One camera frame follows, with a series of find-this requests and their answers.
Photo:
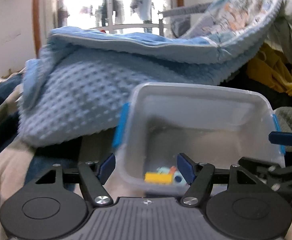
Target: toy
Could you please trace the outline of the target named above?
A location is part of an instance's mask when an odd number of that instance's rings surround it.
[[[145,182],[158,183],[158,184],[171,184],[173,182],[173,175],[156,173],[156,172],[146,172]]]
[[[170,172],[174,171],[173,173],[173,184],[180,184],[180,185],[186,185],[186,181],[183,178],[182,174],[177,170],[175,166],[172,166],[171,168],[167,167],[160,167],[157,169],[157,173],[159,174],[170,174]]]

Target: round black disc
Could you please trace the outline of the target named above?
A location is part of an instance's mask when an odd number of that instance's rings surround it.
[[[86,215],[85,201],[73,192],[17,192],[2,205],[0,221],[16,238],[48,240],[73,231]]]
[[[221,192],[208,201],[206,215],[223,234],[243,240],[284,236],[292,223],[291,207],[274,192]]]

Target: blue clip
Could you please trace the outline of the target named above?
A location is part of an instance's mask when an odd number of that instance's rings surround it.
[[[268,140],[272,144],[292,146],[292,133],[290,132],[271,132]]]
[[[195,175],[196,165],[186,154],[180,153],[177,155],[177,169],[188,185],[191,185],[197,177]]]
[[[102,185],[106,183],[110,175],[113,173],[115,166],[116,166],[116,158],[113,153],[108,158],[106,158],[106,160],[101,161],[97,178],[99,179]]]
[[[122,107],[120,119],[118,122],[118,125],[116,127],[115,135],[114,135],[114,140],[113,140],[113,148],[117,148],[118,146],[121,145],[124,131],[125,131],[125,126],[127,122],[127,117],[128,117],[128,112],[129,112],[129,103],[126,103]]]
[[[280,125],[279,125],[279,122],[278,122],[276,114],[273,114],[273,121],[274,121],[274,125],[275,125],[276,130],[278,132],[281,132],[282,130],[280,128]],[[280,151],[281,151],[282,154],[285,155],[286,151],[285,151],[284,145],[280,145]]]

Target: red object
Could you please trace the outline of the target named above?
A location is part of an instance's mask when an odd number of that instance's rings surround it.
[[[169,173],[168,173],[168,174],[174,174],[176,171],[177,171],[177,168],[176,168],[175,166],[172,166],[172,167],[169,169]]]

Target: yellow fabric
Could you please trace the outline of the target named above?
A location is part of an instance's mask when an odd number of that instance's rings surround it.
[[[257,55],[247,63],[246,74],[249,78],[292,97],[292,74],[285,66],[285,61],[282,53],[264,43]]]

